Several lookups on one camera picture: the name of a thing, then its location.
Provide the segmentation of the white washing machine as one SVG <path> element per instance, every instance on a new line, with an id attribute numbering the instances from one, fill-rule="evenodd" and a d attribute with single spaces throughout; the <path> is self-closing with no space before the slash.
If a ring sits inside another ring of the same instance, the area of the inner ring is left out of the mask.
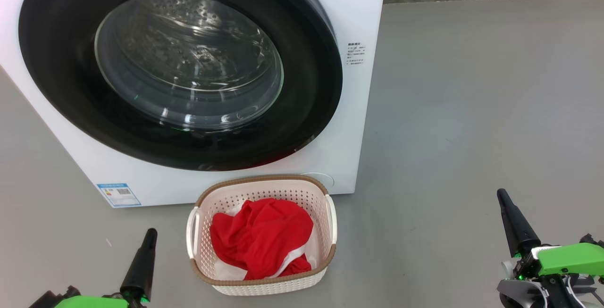
<path id="1" fill-rule="evenodd" d="M 125 155 L 71 125 L 39 91 L 25 65 L 18 35 L 24 0 L 0 0 L 0 67 L 95 186 L 126 183 L 142 206 L 193 203 L 210 186 L 257 175 L 330 175 L 332 194 L 354 192 L 360 163 L 371 75 L 383 0 L 317 0 L 334 30 L 342 62 L 343 88 L 326 128 L 292 155 L 262 166 L 232 171 L 182 170 Z M 347 66 L 347 44 L 366 46 L 364 64 Z"/>

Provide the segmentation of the cream perforated laundry basket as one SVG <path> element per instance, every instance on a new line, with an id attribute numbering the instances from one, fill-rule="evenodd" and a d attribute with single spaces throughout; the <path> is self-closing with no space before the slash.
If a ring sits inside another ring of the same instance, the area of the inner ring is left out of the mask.
<path id="1" fill-rule="evenodd" d="M 246 200 L 285 199 L 295 202 L 312 218 L 315 237 L 310 242 L 313 269 L 300 275 L 253 281 L 225 280 L 217 275 L 218 257 L 210 241 L 210 224 L 217 213 L 233 213 Z M 196 275 L 229 296 L 288 293 L 315 286 L 334 258 L 338 219 L 328 190 L 308 175 L 259 175 L 211 186 L 196 201 L 187 219 L 186 246 Z"/>

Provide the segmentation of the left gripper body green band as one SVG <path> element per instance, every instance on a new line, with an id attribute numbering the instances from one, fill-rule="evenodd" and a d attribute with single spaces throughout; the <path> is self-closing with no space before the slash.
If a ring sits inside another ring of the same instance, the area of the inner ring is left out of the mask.
<path id="1" fill-rule="evenodd" d="M 86 296 L 76 295 L 70 298 L 59 301 L 54 308 L 147 308 L 147 304 L 150 302 L 151 297 L 149 295 L 134 296 L 135 299 L 140 299 L 137 304 L 130 304 L 125 299 L 119 299 L 114 297 L 97 297 L 97 296 Z"/>

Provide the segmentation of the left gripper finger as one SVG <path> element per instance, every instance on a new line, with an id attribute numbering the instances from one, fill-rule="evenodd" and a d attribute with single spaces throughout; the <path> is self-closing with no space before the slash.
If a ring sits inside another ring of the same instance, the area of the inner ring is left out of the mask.
<path id="1" fill-rule="evenodd" d="M 142 245 L 139 247 L 136 254 L 136 287 L 140 289 L 142 296 L 144 296 L 146 300 L 151 299 L 157 238 L 158 231 L 155 228 L 149 228 L 145 233 Z"/>
<path id="2" fill-rule="evenodd" d="M 132 263 L 130 264 L 130 267 L 127 271 L 127 274 L 122 282 L 122 285 L 120 286 L 119 291 L 122 293 L 122 295 L 126 298 L 127 296 L 129 298 L 134 299 L 134 296 L 138 296 L 140 297 L 142 295 L 140 289 L 138 287 L 136 287 L 136 282 L 137 282 L 137 275 L 136 275 L 136 270 L 137 270 L 137 261 L 136 261 L 136 254 L 134 255 L 134 259 L 132 261 Z"/>

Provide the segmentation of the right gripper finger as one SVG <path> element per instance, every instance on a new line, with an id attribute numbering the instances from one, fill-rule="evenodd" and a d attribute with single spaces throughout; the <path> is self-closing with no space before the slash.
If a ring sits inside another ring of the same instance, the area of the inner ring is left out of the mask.
<path id="1" fill-rule="evenodd" d="M 533 230 L 531 225 L 528 223 L 524 214 L 521 213 L 522 223 L 523 223 L 523 234 L 522 234 L 522 242 L 519 244 L 519 251 L 531 251 L 532 248 L 541 246 L 541 240 L 537 236 L 537 233 Z"/>
<path id="2" fill-rule="evenodd" d="M 506 189 L 496 192 L 500 205 L 501 220 L 511 257 L 519 253 L 519 244 L 522 242 L 523 222 L 520 209 L 513 203 Z"/>

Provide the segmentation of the round white filter cover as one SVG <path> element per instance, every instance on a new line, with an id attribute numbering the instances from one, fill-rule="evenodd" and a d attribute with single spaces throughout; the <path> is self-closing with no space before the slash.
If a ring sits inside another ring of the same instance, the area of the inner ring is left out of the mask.
<path id="1" fill-rule="evenodd" d="M 308 172 L 303 173 L 302 175 L 306 175 L 308 177 L 312 177 L 316 179 L 319 183 L 323 184 L 326 188 L 330 189 L 335 184 L 335 180 L 327 174 L 319 173 L 319 172 Z"/>

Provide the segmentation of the small printed text label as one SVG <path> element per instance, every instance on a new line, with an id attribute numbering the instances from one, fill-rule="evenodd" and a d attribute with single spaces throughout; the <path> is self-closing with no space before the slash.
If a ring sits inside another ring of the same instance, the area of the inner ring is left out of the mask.
<path id="1" fill-rule="evenodd" d="M 364 64 L 366 46 L 360 42 L 347 44 L 345 62 L 347 66 Z"/>

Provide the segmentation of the blue energy label sticker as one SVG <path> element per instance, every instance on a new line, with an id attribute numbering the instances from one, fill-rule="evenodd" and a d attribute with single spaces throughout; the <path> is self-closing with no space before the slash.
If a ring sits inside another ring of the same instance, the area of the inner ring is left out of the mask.
<path id="1" fill-rule="evenodd" d="M 113 208 L 142 206 L 142 203 L 126 183 L 97 184 L 97 188 Z"/>

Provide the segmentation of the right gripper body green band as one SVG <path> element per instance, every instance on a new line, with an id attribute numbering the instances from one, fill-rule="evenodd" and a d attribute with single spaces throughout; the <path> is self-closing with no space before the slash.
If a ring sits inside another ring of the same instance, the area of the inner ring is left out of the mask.
<path id="1" fill-rule="evenodd" d="M 515 280 L 571 274 L 604 276 L 604 247 L 598 243 L 539 246 L 512 267 Z"/>

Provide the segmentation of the black glass washing machine door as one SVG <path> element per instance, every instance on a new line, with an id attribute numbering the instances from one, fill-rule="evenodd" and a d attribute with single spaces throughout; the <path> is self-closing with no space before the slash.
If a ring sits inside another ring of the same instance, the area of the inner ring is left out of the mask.
<path id="1" fill-rule="evenodd" d="M 71 125 L 182 170 L 292 155 L 343 88 L 317 0 L 24 0 L 18 35 L 34 84 Z"/>

